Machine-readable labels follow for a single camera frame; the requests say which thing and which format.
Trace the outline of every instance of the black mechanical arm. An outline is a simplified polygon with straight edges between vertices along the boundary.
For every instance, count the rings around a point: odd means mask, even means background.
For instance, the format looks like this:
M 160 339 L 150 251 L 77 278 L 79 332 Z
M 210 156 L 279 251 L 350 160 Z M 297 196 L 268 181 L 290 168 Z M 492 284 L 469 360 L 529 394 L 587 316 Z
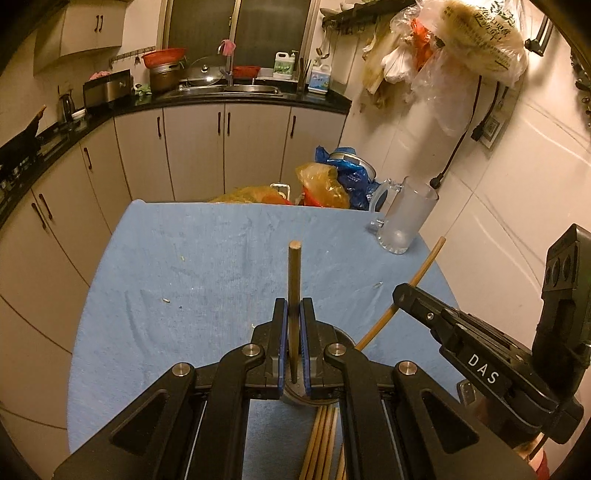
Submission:
M 548 268 L 532 351 L 419 288 L 393 293 L 492 400 L 501 419 L 493 428 L 415 363 L 370 361 L 302 299 L 304 384 L 312 399 L 339 402 L 349 479 L 535 479 L 511 443 L 540 432 L 564 443 L 583 414 L 573 394 L 589 365 L 591 235 L 571 227 L 548 252 Z M 276 299 L 272 321 L 255 328 L 251 343 L 213 365 L 173 366 L 66 459 L 54 480 L 242 478 L 249 402 L 281 397 L 286 358 L 287 302 Z

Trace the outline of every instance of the frosted glass mug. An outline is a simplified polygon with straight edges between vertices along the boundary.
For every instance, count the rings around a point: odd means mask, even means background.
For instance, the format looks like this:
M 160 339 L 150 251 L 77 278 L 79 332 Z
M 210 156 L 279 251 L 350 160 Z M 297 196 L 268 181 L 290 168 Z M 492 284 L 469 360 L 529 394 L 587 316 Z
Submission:
M 413 177 L 406 177 L 402 183 L 386 180 L 372 196 L 370 212 L 375 212 L 378 199 L 385 191 L 396 195 L 394 201 L 384 220 L 374 220 L 371 224 L 377 228 L 376 237 L 382 247 L 403 254 L 435 207 L 439 195 L 428 184 Z

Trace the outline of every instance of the power cord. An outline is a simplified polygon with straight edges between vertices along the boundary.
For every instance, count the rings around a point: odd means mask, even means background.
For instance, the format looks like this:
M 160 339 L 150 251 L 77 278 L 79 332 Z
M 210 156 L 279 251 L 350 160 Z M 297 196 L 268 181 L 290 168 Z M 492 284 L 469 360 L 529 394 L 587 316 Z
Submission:
M 486 113 L 485 117 L 482 119 L 482 122 L 480 122 L 476 126 L 476 128 L 472 131 L 471 138 L 475 142 L 478 142 L 482 138 L 482 135 L 484 134 L 484 126 L 488 122 L 488 119 L 491 116 L 491 113 L 492 113 L 493 109 L 495 108 L 496 100 L 499 98 L 499 91 L 500 91 L 500 89 L 501 89 L 501 83 L 500 82 L 497 82 L 496 83 L 496 90 L 495 90 L 495 97 L 492 99 L 492 103 L 491 103 L 490 108 L 488 109 L 488 112 Z
M 474 114 L 476 113 L 476 107 L 478 105 L 478 99 L 480 97 L 480 87 L 481 86 L 482 86 L 482 75 L 480 75 L 480 77 L 478 77 L 478 88 L 476 88 L 476 96 L 474 98 L 474 106 L 472 107 L 472 116 L 470 117 L 470 123 L 468 123 L 468 125 L 470 125 L 472 123 L 472 120 L 474 120 Z M 431 186 L 432 189 L 439 190 L 439 188 L 441 188 L 441 182 L 443 181 L 443 177 L 445 176 L 445 174 L 447 173 L 447 170 L 449 169 L 450 165 L 452 164 L 453 157 L 456 156 L 456 153 L 459 150 L 460 145 L 462 144 L 462 141 L 466 137 L 467 133 L 468 133 L 468 129 L 466 128 L 466 131 L 460 137 L 460 140 L 458 141 L 456 148 L 453 149 L 452 156 L 449 157 L 449 160 L 447 161 L 447 165 L 445 165 L 445 168 L 443 169 L 443 171 L 439 175 L 437 175 L 437 177 L 433 177 L 431 179 L 431 181 L 429 182 L 429 185 Z

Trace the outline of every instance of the black countertop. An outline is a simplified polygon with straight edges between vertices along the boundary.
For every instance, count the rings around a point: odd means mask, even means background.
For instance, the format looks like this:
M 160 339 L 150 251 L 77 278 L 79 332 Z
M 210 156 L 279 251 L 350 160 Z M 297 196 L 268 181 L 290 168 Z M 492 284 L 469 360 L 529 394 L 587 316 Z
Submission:
M 8 220 L 18 202 L 27 194 L 33 184 L 71 147 L 76 145 L 86 135 L 101 126 L 107 120 L 126 113 L 139 112 L 154 108 L 163 108 L 179 105 L 198 105 L 200 103 L 267 103 L 272 105 L 296 106 L 321 110 L 324 112 L 341 113 L 347 115 L 351 107 L 351 100 L 344 96 L 329 91 L 326 95 L 306 92 L 303 95 L 292 93 L 295 84 L 286 82 L 257 82 L 268 85 L 276 85 L 281 91 L 279 96 L 251 95 L 237 93 L 228 95 L 195 96 L 192 98 L 163 98 L 156 95 L 131 96 L 119 102 L 113 108 L 102 113 L 87 114 L 82 122 L 69 131 L 59 130 L 55 125 L 40 133 L 37 137 L 41 140 L 41 151 L 37 158 L 21 167 L 19 177 L 14 181 L 12 189 L 3 190 L 4 198 L 0 200 L 0 228 Z

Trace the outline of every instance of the screw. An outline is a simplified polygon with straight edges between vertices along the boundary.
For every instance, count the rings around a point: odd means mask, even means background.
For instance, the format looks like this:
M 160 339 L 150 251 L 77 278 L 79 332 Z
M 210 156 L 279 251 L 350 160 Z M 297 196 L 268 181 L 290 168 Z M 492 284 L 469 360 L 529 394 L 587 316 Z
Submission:
M 346 351 L 347 347 L 345 347 L 345 345 L 343 345 L 342 343 L 331 343 L 328 346 L 328 352 L 334 356 L 344 355 Z
M 242 347 L 242 353 L 246 356 L 257 356 L 261 353 L 261 347 L 255 343 L 249 343 Z
M 398 364 L 398 370 L 400 370 L 400 373 L 403 375 L 414 375 L 417 373 L 418 367 L 416 364 L 405 360 L 404 362 L 400 362 Z
M 191 365 L 181 362 L 173 367 L 173 374 L 177 377 L 184 377 L 191 371 Z

